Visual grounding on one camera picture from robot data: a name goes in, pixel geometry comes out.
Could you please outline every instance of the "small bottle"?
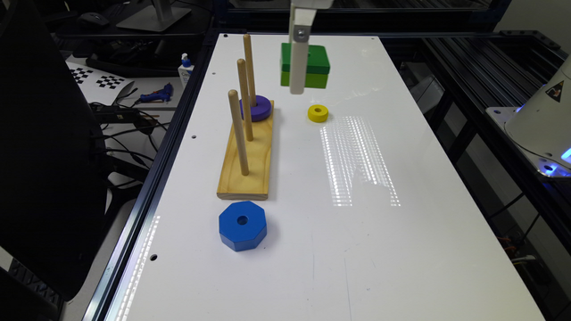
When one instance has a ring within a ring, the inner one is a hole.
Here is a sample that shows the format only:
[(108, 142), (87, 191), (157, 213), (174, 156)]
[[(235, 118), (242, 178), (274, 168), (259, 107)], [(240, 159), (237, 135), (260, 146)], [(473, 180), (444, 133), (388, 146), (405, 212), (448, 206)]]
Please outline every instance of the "small bottle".
[(188, 59), (188, 54), (182, 54), (182, 64), (178, 67), (178, 75), (180, 76), (180, 81), (182, 82), (182, 87), (186, 87), (186, 83), (190, 79), (190, 75), (193, 73), (194, 66), (190, 64), (190, 59)]

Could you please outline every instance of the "black chair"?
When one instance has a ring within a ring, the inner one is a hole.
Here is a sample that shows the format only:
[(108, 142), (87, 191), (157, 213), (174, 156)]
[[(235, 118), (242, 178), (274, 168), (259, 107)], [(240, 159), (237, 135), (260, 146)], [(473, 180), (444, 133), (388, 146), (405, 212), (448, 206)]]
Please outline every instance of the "black chair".
[[(0, 246), (64, 300), (81, 289), (120, 205), (147, 170), (108, 156), (103, 132), (31, 0), (0, 21)], [(57, 307), (0, 271), (0, 319), (57, 319)]]

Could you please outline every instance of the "blue light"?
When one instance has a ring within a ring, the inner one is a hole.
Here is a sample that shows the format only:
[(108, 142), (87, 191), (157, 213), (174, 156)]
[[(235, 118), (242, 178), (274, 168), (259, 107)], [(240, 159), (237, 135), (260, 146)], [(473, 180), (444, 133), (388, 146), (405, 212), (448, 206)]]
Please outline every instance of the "blue light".
[(545, 170), (545, 174), (551, 175), (551, 174), (553, 174), (553, 172), (555, 172), (555, 169), (557, 169), (557, 166), (555, 166), (555, 165), (552, 165), (550, 167), (552, 168), (552, 170), (549, 170), (549, 169)]
[(571, 162), (569, 157), (571, 157), (571, 148), (569, 148), (566, 152), (563, 153), (563, 155), (561, 155), (561, 159), (566, 162)]

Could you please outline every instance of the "metal frame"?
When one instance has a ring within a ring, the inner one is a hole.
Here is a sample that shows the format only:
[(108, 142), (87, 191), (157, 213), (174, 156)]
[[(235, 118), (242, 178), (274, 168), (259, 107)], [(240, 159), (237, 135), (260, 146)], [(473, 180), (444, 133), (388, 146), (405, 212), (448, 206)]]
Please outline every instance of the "metal frame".
[[(228, 0), (213, 1), (215, 23), (219, 27), (287, 32), (289, 9), (229, 9)], [(332, 8), (318, 12), (311, 32), (490, 32), (501, 20), (510, 2), (493, 0), (487, 10), (437, 5), (387, 9)]]
[[(423, 44), (420, 50), (426, 63), (467, 119), (448, 151), (451, 161), (456, 162), (475, 134), (480, 135), (571, 254), (571, 194), (558, 188), (561, 181), (539, 175), (484, 112), (490, 106), (521, 106), (541, 81), (530, 77), (492, 42), (483, 39), (431, 38), (424, 39)], [(553, 73), (564, 56), (560, 51), (551, 52), (548, 64)], [(539, 60), (545, 62), (547, 57), (542, 55)], [(445, 114), (446, 105), (439, 104), (434, 113)]]
[(161, 149), (155, 157), (149, 175), (143, 184), (141, 193), (123, 228), (120, 239), (113, 250), (107, 268), (99, 281), (94, 296), (87, 307), (84, 320), (104, 320), (115, 296), (123, 271), (128, 266), (129, 257), (135, 248), (141, 231), (151, 225), (154, 211), (161, 198), (162, 189), (169, 178), (170, 169), (176, 158), (178, 147), (184, 137), (186, 126), (194, 109), (194, 103), (200, 92), (204, 75), (219, 32), (210, 32), (204, 39), (203, 49), (195, 63), (193, 77), (186, 85), (178, 108), (163, 139)]

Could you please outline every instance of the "white robot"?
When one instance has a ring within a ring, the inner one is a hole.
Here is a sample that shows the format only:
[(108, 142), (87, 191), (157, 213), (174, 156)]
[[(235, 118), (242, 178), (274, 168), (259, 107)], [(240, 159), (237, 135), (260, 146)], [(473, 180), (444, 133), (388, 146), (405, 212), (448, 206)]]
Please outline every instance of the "white robot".
[(571, 59), (515, 112), (486, 111), (543, 175), (571, 176)]

